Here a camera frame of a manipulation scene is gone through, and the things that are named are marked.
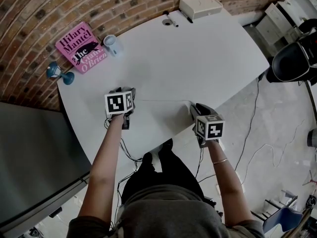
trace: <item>brick wall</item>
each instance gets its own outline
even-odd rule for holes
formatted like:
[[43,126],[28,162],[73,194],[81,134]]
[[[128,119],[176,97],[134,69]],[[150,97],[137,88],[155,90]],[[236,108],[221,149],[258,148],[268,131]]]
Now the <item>brick wall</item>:
[[[276,0],[220,0],[232,14],[261,10]],[[72,65],[55,42],[80,21],[102,40],[175,10],[179,0],[0,0],[0,101],[59,110],[57,79],[46,78],[56,60]]]

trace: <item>black pants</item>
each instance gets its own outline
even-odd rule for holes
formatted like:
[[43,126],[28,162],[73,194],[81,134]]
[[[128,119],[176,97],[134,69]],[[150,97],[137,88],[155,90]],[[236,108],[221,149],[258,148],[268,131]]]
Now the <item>black pants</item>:
[[139,190],[160,184],[181,186],[196,193],[204,200],[204,194],[199,183],[180,158],[171,150],[166,149],[162,149],[158,156],[162,173],[157,173],[151,163],[142,163],[139,170],[131,176],[124,187],[121,198],[122,204]]

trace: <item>bracelet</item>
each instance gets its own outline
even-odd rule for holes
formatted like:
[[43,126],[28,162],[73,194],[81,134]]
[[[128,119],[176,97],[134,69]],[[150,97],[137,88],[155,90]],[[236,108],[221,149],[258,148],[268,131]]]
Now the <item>bracelet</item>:
[[227,158],[225,158],[224,160],[222,160],[222,161],[217,161],[217,162],[213,162],[213,164],[214,165],[216,165],[216,164],[219,164],[219,163],[222,163],[222,162],[225,162],[225,161],[227,161],[228,159]]

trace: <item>white string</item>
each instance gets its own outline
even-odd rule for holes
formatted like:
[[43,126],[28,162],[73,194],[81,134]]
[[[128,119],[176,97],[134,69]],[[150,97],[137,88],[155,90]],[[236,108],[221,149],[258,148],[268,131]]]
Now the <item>white string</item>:
[[269,236],[269,238],[272,237],[272,234],[275,232],[275,230],[278,228],[278,225],[276,226],[276,228],[274,229],[274,231],[271,233],[271,235]]
[[246,181],[246,178],[247,178],[247,175],[248,175],[249,165],[250,165],[251,161],[253,160],[253,158],[254,158],[255,154],[256,154],[257,152],[259,152],[259,151],[260,151],[263,147],[265,147],[266,145],[267,145],[267,146],[269,146],[269,147],[271,147],[271,148],[272,148],[272,150],[273,150],[273,151],[272,151],[272,162],[273,162],[273,166],[274,166],[275,168],[277,168],[277,167],[279,166],[279,164],[281,163],[281,161],[282,161],[282,158],[283,158],[283,155],[284,155],[284,152],[285,152],[286,146],[287,146],[287,145],[289,145],[289,144],[291,144],[291,143],[295,140],[295,136],[296,136],[296,131],[297,131],[297,128],[298,128],[299,126],[301,126],[301,125],[303,124],[303,122],[304,122],[304,121],[305,121],[305,119],[301,122],[301,124],[299,124],[299,125],[296,127],[295,132],[294,132],[293,139],[285,145],[285,147],[284,147],[284,149],[283,149],[283,152],[282,152],[282,155],[281,155],[281,158],[280,158],[280,160],[279,160],[279,162],[278,162],[277,166],[275,166],[275,163],[274,163],[274,156],[275,156],[275,152],[274,152],[274,148],[273,148],[273,146],[271,146],[271,145],[269,145],[269,144],[264,144],[264,145],[263,145],[263,146],[261,146],[258,150],[256,150],[256,151],[255,151],[255,153],[253,154],[252,158],[250,159],[250,161],[249,161],[248,165],[247,165],[246,175],[244,176],[243,182],[242,182],[241,184],[244,184],[244,182]]
[[244,176],[243,182],[242,182],[241,184],[244,184],[244,182],[246,181],[246,178],[247,178],[247,175],[248,175],[248,170],[249,170],[249,165],[250,165],[250,163],[251,163],[253,157],[255,156],[255,154],[256,154],[257,152],[259,152],[259,151],[260,151],[263,147],[265,147],[266,145],[269,146],[269,147],[271,147],[272,150],[273,150],[273,151],[272,151],[272,153],[273,153],[272,159],[273,159],[273,166],[275,167],[275,163],[274,163],[274,155],[275,155],[275,154],[274,154],[274,148],[273,148],[273,146],[271,146],[271,145],[269,145],[269,144],[264,144],[264,145],[261,146],[258,150],[256,150],[255,153],[253,154],[251,160],[249,161],[249,163],[248,163],[248,165],[247,165],[246,175]]
[[192,103],[192,101],[190,101],[190,100],[138,100],[138,99],[135,99],[135,101],[171,101],[171,102],[184,102],[184,101],[188,101],[188,102]]

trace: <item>small white fan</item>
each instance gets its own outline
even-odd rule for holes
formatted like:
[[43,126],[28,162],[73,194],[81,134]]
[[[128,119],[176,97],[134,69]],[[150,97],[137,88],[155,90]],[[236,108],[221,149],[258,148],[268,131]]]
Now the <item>small white fan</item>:
[[113,34],[107,35],[104,38],[104,45],[114,57],[122,53],[122,45]]

